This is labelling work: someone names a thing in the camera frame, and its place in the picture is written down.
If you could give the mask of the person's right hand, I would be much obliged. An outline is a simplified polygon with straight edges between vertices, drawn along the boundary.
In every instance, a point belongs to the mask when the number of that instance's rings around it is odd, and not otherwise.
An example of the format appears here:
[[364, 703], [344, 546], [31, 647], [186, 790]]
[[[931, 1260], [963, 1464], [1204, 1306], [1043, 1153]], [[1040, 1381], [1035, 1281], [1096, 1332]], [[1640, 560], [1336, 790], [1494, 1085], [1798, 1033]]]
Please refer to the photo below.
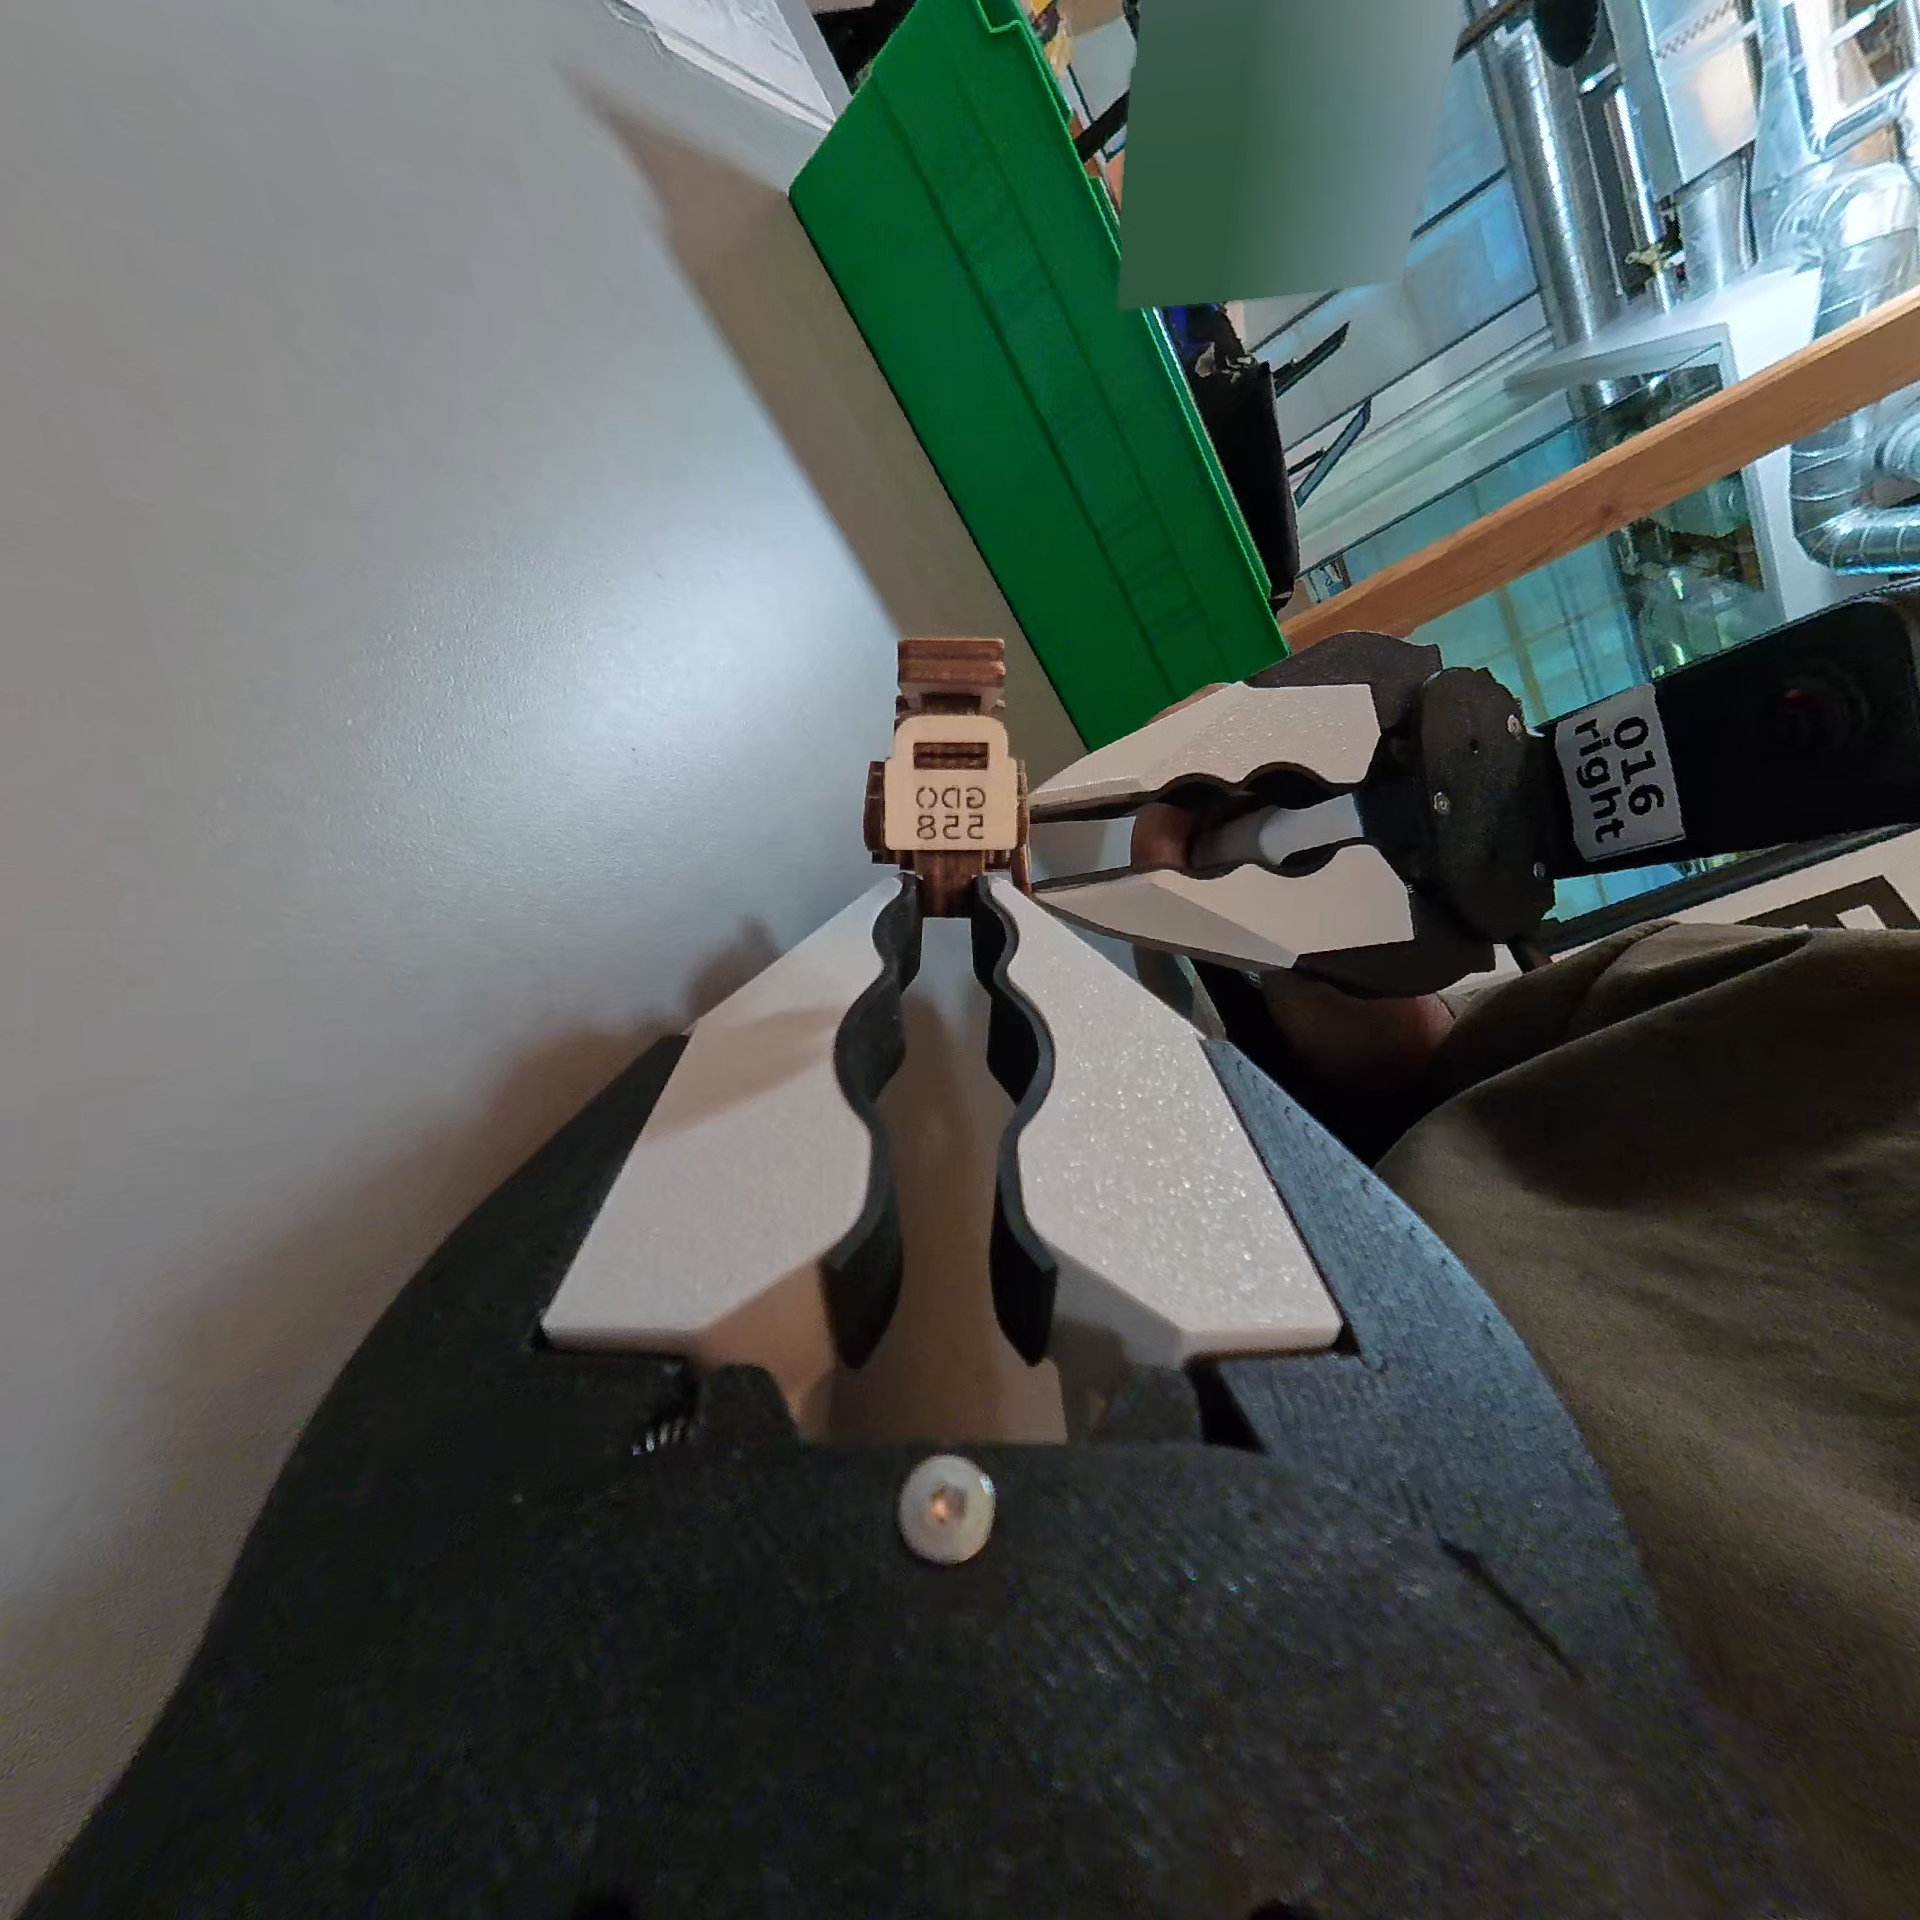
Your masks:
[[1360, 1161], [1375, 1162], [1432, 1101], [1456, 1015], [1436, 994], [1356, 996], [1296, 969], [1192, 965], [1224, 1039]]

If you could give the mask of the wooden puzzle model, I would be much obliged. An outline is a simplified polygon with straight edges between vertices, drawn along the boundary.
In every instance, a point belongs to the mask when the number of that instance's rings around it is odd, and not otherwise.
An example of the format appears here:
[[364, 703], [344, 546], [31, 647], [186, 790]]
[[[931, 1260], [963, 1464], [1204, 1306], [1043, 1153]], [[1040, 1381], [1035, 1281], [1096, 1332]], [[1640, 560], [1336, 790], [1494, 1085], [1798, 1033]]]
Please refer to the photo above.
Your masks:
[[976, 882], [1031, 889], [1023, 764], [1006, 727], [997, 637], [898, 641], [891, 750], [868, 769], [871, 858], [914, 882], [928, 920], [964, 918]]

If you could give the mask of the wooden handrail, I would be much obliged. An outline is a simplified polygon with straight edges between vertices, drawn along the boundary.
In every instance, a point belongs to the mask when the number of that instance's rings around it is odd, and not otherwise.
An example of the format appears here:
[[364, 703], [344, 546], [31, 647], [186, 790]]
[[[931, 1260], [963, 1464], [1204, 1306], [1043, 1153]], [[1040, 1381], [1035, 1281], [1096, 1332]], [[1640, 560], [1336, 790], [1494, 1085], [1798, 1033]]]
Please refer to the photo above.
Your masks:
[[1685, 413], [1283, 620], [1293, 653], [1336, 633], [1406, 637], [1917, 378], [1917, 293], [1815, 337]]

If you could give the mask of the white printed box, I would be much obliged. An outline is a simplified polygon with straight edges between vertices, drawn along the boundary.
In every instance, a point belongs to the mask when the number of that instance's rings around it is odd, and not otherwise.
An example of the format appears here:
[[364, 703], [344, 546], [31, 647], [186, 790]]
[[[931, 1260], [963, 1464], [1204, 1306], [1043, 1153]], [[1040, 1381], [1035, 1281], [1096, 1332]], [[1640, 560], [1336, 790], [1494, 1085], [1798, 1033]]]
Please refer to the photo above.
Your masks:
[[1915, 930], [1917, 837], [1907, 831], [1795, 866], [1752, 855], [1587, 913], [1549, 918], [1533, 949], [1558, 957], [1651, 920]]

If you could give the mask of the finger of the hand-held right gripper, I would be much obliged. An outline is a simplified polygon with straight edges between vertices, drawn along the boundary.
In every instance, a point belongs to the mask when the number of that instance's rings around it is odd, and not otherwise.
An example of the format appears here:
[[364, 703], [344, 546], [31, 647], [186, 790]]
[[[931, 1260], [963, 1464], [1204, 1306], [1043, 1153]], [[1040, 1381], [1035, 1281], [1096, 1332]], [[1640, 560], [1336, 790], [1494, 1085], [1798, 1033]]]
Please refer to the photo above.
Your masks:
[[1356, 785], [1373, 764], [1381, 730], [1365, 684], [1224, 684], [1035, 785], [1031, 821], [1117, 817], [1184, 785], [1229, 793], [1268, 776]]
[[1395, 941], [1395, 873], [1373, 847], [1334, 847], [1308, 876], [1258, 862], [1190, 871], [1184, 855], [1176, 838], [1141, 844], [1124, 868], [1038, 880], [1032, 895], [1084, 930], [1251, 972]]

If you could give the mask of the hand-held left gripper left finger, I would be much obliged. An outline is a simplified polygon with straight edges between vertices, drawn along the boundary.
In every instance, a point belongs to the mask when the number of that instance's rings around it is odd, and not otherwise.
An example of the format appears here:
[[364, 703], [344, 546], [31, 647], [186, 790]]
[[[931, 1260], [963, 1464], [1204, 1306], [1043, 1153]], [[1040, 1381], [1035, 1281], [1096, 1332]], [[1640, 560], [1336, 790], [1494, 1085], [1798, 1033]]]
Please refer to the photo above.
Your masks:
[[708, 1010], [544, 1311], [575, 1353], [858, 1369], [903, 1234], [880, 1093], [904, 1057], [920, 894], [887, 880]]

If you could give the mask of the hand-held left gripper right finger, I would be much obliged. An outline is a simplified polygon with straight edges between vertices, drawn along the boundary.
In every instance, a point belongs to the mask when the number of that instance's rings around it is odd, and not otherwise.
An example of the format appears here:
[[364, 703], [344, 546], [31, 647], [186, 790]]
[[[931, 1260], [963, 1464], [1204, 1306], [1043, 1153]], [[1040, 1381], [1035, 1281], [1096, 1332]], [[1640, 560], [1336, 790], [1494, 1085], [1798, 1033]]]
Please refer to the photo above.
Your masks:
[[989, 1274], [1027, 1361], [1060, 1332], [1095, 1353], [1320, 1353], [1342, 1317], [1203, 1033], [1003, 877], [972, 898], [1012, 1098], [995, 1161]]

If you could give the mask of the person's olive clothing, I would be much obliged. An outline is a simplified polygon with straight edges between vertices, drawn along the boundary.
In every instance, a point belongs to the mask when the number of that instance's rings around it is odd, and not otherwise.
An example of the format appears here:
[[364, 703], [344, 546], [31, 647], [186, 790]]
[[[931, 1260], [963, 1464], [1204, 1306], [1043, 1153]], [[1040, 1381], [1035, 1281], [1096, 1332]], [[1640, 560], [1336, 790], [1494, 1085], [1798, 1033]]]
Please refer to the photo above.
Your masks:
[[1511, 975], [1378, 1169], [1551, 1378], [1844, 1910], [1915, 1914], [1915, 933], [1676, 920]]

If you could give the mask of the silver ventilation duct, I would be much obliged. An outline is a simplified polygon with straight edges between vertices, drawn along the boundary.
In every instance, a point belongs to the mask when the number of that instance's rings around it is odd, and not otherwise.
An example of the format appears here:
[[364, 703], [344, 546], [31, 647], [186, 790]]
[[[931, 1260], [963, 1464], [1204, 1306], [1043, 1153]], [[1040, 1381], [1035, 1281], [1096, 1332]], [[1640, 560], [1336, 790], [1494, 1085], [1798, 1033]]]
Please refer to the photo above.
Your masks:
[[1727, 472], [1615, 538], [1775, 609], [1915, 573], [1915, 4], [1525, 4], [1483, 26], [1582, 457], [1755, 378]]

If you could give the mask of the green plastic crate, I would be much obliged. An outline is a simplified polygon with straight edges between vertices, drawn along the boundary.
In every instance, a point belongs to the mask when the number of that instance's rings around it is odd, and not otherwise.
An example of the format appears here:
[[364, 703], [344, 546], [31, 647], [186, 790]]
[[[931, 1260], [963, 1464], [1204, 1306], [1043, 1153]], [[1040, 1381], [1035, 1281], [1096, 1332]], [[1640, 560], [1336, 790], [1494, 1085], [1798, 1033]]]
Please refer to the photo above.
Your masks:
[[1019, 4], [914, 4], [788, 200], [1086, 744], [1284, 658]]

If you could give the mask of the grey desk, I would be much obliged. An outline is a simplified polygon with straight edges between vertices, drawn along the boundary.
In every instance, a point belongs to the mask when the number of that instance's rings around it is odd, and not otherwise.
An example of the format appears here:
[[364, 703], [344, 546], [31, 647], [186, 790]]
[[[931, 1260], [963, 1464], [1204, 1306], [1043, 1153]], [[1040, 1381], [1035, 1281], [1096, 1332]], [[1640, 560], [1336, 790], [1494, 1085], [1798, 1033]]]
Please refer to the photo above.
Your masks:
[[1071, 722], [616, 4], [5, 4], [5, 1913], [395, 1290], [860, 892], [895, 637]]

